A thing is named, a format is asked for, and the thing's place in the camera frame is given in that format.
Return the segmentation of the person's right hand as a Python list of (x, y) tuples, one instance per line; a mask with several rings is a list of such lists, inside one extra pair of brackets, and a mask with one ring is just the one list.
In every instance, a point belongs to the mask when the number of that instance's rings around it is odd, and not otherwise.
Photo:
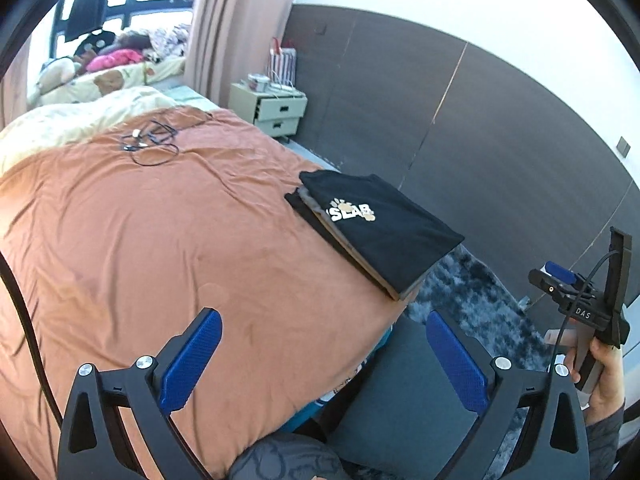
[[(575, 366), (576, 342), (576, 330), (566, 330), (560, 339), (560, 345), (567, 348), (563, 364), (573, 382), (580, 381), (579, 368)], [(591, 339), (589, 350), (602, 370), (590, 394), (588, 406), (582, 411), (586, 426), (603, 422), (625, 406), (622, 350), (604, 344), (596, 337)]]

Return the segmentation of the person's right forearm sleeve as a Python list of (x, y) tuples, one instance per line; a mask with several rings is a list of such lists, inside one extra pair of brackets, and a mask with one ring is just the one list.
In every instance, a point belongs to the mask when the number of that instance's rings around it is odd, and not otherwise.
[(586, 427), (590, 480), (604, 480), (613, 471), (623, 423), (624, 408), (619, 408), (607, 418)]

